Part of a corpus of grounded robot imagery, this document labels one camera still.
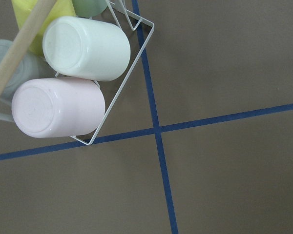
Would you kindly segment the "white plastic cup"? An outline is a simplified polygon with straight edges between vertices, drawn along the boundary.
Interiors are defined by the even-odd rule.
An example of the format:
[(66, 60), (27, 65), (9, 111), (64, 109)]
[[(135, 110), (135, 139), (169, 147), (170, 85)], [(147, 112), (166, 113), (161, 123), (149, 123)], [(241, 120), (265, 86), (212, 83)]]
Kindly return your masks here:
[(131, 55), (129, 40), (120, 27), (71, 16), (59, 17), (49, 24), (42, 49), (56, 72), (98, 81), (121, 76)]

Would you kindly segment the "pink plastic cup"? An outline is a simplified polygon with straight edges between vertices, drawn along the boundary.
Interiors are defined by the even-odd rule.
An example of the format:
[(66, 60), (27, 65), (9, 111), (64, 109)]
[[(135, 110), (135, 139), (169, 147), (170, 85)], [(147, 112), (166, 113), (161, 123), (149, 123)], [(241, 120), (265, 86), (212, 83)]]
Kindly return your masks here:
[(105, 99), (95, 82), (82, 78), (41, 78), (14, 93), (12, 116), (31, 137), (68, 137), (93, 132), (105, 115)]

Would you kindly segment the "grey blue plastic cup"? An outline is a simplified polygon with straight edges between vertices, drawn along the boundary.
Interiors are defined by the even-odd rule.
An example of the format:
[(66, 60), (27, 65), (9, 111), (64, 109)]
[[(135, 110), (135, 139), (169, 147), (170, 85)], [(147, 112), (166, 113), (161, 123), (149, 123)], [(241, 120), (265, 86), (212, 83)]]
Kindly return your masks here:
[[(12, 41), (0, 39), (0, 62), (12, 45)], [(32, 52), (27, 52), (17, 67), (14, 75), (6, 85), (0, 99), (11, 102), (17, 88), (28, 80), (37, 78), (52, 78), (55, 73), (50, 66)]]

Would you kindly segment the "green plastic cup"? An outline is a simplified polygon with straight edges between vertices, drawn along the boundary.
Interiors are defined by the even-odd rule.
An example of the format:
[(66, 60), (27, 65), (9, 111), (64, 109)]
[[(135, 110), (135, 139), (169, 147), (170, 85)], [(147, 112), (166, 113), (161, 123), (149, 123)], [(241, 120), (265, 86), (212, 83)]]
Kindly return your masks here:
[(90, 18), (107, 8), (105, 0), (72, 0), (75, 13), (79, 17)]

